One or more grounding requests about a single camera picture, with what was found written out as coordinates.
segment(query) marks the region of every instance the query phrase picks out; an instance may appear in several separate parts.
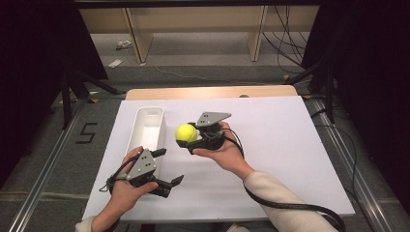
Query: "tennis ball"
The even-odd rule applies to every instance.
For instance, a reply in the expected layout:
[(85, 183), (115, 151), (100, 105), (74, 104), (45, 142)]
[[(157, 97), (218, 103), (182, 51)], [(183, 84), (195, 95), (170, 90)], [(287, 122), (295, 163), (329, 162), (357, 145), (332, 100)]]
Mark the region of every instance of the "tennis ball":
[(196, 140), (198, 132), (196, 128), (191, 124), (184, 124), (177, 128), (175, 131), (175, 139), (186, 142), (193, 142)]

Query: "hand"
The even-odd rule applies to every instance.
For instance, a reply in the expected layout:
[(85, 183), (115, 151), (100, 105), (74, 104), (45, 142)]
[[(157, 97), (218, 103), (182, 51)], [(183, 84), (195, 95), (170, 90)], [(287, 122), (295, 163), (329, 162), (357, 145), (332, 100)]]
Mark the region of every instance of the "hand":
[[(142, 152), (142, 147), (137, 147), (130, 151), (123, 159), (123, 163), (131, 157)], [(121, 173), (129, 173), (133, 162), (127, 164)], [(132, 209), (136, 201), (145, 193), (148, 193), (158, 187), (155, 182), (149, 182), (139, 188), (135, 188), (128, 181), (116, 181), (111, 192), (111, 198), (105, 208), (93, 219), (92, 231), (104, 231), (115, 223), (125, 212)]]
[[(224, 135), (226, 137), (236, 141), (236, 138), (229, 130), (230, 127), (227, 123), (220, 122), (220, 126), (222, 129), (225, 129)], [(214, 160), (221, 168), (234, 173), (242, 180), (245, 180), (247, 176), (254, 171), (253, 168), (251, 168), (244, 160), (238, 147), (228, 140), (225, 140), (223, 145), (216, 151), (197, 148), (193, 149), (192, 152), (200, 157), (206, 157)]]

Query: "white container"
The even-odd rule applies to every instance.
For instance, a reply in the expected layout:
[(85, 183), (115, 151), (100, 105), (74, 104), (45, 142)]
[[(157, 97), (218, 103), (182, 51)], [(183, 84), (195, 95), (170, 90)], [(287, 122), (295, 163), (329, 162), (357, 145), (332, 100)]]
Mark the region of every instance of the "white container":
[[(142, 107), (135, 115), (132, 134), (127, 153), (142, 146), (144, 149), (155, 151), (163, 148), (165, 140), (165, 119), (161, 107)], [(162, 157), (155, 158), (157, 169), (154, 175), (159, 178)]]

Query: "wire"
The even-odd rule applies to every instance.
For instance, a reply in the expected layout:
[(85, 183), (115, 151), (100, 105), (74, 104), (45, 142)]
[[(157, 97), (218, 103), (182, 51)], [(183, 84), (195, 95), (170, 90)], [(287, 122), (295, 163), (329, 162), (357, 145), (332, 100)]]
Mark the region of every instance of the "wire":
[(130, 162), (132, 162), (132, 161), (137, 161), (137, 160), (139, 159), (139, 156), (140, 156), (141, 154), (142, 154), (142, 152), (136, 154), (135, 156), (133, 156), (133, 157), (131, 157), (131, 158), (129, 158), (129, 159), (127, 159), (127, 161), (125, 161), (125, 162), (117, 169), (117, 171), (116, 171), (114, 174), (112, 174), (112, 176), (109, 177), (109, 178), (106, 180), (105, 186), (103, 186), (102, 188), (100, 188), (99, 191), (103, 191), (103, 192), (106, 192), (106, 191), (109, 191), (109, 190), (111, 191), (111, 188), (114, 186), (114, 183), (117, 181), (116, 178), (117, 178), (118, 174), (120, 174), (120, 171), (123, 170), (124, 167), (127, 166), (127, 164), (129, 164)]
[[(223, 130), (229, 130), (232, 131), (232, 133), (235, 135), (235, 137), (238, 139), (239, 144), (228, 137), (225, 137), (226, 140), (233, 142), (238, 149), (240, 150), (242, 157), (245, 158), (245, 154), (244, 154), (244, 149), (242, 147), (242, 143), (241, 140), (239, 139), (239, 136), (235, 133), (235, 131), (231, 130), (231, 129), (223, 129)], [(257, 203), (270, 207), (270, 208), (275, 208), (275, 209), (284, 209), (284, 210), (305, 210), (305, 211), (316, 211), (316, 212), (321, 212), (324, 213), (328, 216), (331, 216), (332, 219), (334, 221), (337, 222), (338, 226), (339, 226), (339, 231), (345, 231), (346, 227), (344, 224), (343, 219), (341, 219), (341, 217), (335, 213), (334, 211), (327, 209), (325, 207), (321, 207), (321, 206), (317, 206), (317, 205), (309, 205), (309, 204), (292, 204), (292, 203), (278, 203), (278, 202), (273, 202), (273, 201), (269, 201), (269, 200), (265, 200), (262, 199), (258, 196), (256, 196), (255, 194), (253, 194), (251, 191), (249, 191), (244, 184), (244, 188), (245, 191), (248, 193), (248, 195), (250, 196), (250, 198), (252, 198), (254, 201), (256, 201)]]
[(329, 126), (328, 125), (314, 125), (314, 126), (317, 127), (317, 128), (330, 128), (330, 129), (334, 129), (336, 131), (340, 131), (340, 132), (344, 133), (349, 138), (350, 143), (352, 144), (352, 147), (353, 147), (353, 156), (354, 156), (354, 158), (353, 158), (352, 182), (351, 182), (352, 191), (350, 191), (347, 188), (344, 188), (344, 190), (346, 192), (348, 192), (354, 198), (354, 200), (357, 202), (360, 210), (362, 211), (362, 214), (365, 217), (365, 220), (366, 220), (368, 226), (370, 227), (370, 230), (374, 232), (375, 230), (374, 230), (372, 224), (370, 223), (370, 220), (369, 220), (367, 214), (365, 213), (365, 210), (363, 209), (363, 206), (361, 205), (361, 203), (359, 201), (359, 197), (357, 196), (357, 193), (356, 193), (355, 182), (356, 182), (356, 171), (357, 171), (358, 155), (357, 155), (357, 150), (356, 150), (356, 146), (355, 146), (355, 142), (354, 142), (353, 138), (350, 136), (350, 134), (348, 132), (346, 132), (345, 130), (342, 130), (340, 128), (337, 128), (335, 126), (330, 126), (330, 125)]
[(319, 110), (317, 110), (315, 113), (313, 113), (312, 115), (310, 115), (310, 118), (314, 118), (314, 117), (316, 117), (318, 114), (324, 113), (324, 112), (326, 112), (326, 108), (319, 109)]
[(247, 82), (247, 81), (234, 81), (234, 80), (228, 80), (228, 79), (212, 79), (212, 78), (205, 78), (201, 76), (196, 76), (196, 75), (181, 75), (177, 74), (175, 72), (169, 72), (169, 71), (162, 71), (158, 66), (155, 66), (155, 68), (160, 72), (160, 73), (165, 73), (165, 74), (173, 74), (178, 77), (182, 78), (195, 78), (195, 79), (201, 79), (201, 80), (207, 80), (207, 81), (225, 81), (225, 82), (230, 82), (230, 83), (235, 83), (235, 84), (255, 84), (255, 85), (267, 85), (267, 83), (262, 83), (262, 82)]
[(298, 47), (296, 46), (295, 42), (293, 41), (292, 37), (290, 36), (290, 32), (289, 32), (289, 31), (290, 31), (290, 30), (289, 30), (290, 7), (289, 7), (289, 6), (286, 6), (286, 15), (285, 15), (285, 16), (286, 16), (286, 23), (283, 22), (283, 20), (282, 20), (280, 14), (279, 14), (279, 12), (278, 12), (277, 6), (275, 6), (275, 11), (277, 12), (278, 18), (279, 18), (280, 23), (282, 24), (282, 27), (283, 27), (282, 41), (283, 41), (284, 35), (287, 34), (290, 43), (293, 44), (293, 45), (291, 46), (291, 47), (292, 47), (292, 50), (293, 50), (293, 52), (295, 53), (296, 58), (297, 58), (297, 60), (299, 61), (299, 63), (301, 63), (301, 61), (300, 61), (299, 58), (298, 58), (298, 54), (299, 54), (299, 56), (301, 56), (301, 58), (303, 58), (303, 56), (302, 56), (301, 52), (299, 51)]
[[(274, 34), (275, 38), (277, 38), (279, 41), (281, 41), (281, 38), (279, 38), (279, 37), (277, 36), (277, 34), (275, 34), (275, 32), (272, 32), (272, 34)], [(296, 47), (298, 47), (298, 48), (300, 48), (300, 49), (305, 49), (304, 47), (299, 46), (299, 45), (295, 45), (295, 44), (288, 43), (288, 42), (285, 42), (285, 41), (282, 41), (282, 42), (283, 42), (284, 44), (286, 44), (286, 45), (296, 46)]]
[(299, 35), (301, 35), (301, 37), (305, 41), (305, 43), (308, 43), (307, 39), (305, 39), (304, 35), (302, 35), (302, 32), (299, 32)]
[(301, 66), (301, 64), (298, 61), (295, 61), (294, 59), (290, 58), (290, 56), (288, 56), (286, 53), (284, 53), (282, 50), (280, 50), (279, 47), (277, 47), (276, 45), (274, 45), (274, 43), (272, 43), (268, 37), (265, 35), (265, 33), (262, 33), (262, 35), (265, 37), (266, 41), (268, 41), (268, 43), (271, 45), (271, 47), (273, 47), (277, 52), (278, 55), (282, 55), (283, 57), (285, 57), (286, 59), (288, 59), (289, 61), (293, 62), (295, 65)]

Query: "white paper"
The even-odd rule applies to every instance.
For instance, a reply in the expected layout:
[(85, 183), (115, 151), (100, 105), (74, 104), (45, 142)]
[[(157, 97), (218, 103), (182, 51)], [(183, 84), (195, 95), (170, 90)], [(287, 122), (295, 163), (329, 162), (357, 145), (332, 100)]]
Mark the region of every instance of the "white paper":
[(115, 61), (113, 61), (113, 62), (112, 62), (111, 64), (109, 64), (108, 66), (109, 66), (110, 68), (115, 68), (115, 67), (119, 66), (121, 63), (123, 63), (122, 60), (116, 59)]
[(185, 175), (168, 198), (147, 194), (122, 220), (140, 222), (248, 220), (266, 218), (260, 206), (246, 194), (241, 180), (215, 162), (192, 156), (178, 147), (174, 131), (196, 122), (204, 111), (228, 112), (229, 123), (242, 141), (245, 158), (256, 170), (282, 180), (308, 204), (353, 215), (308, 111), (300, 97), (238, 98), (213, 100), (123, 101), (90, 195), (84, 218), (96, 215), (110, 195), (99, 192), (120, 166), (140, 107), (164, 110), (167, 149), (161, 163), (161, 180)]

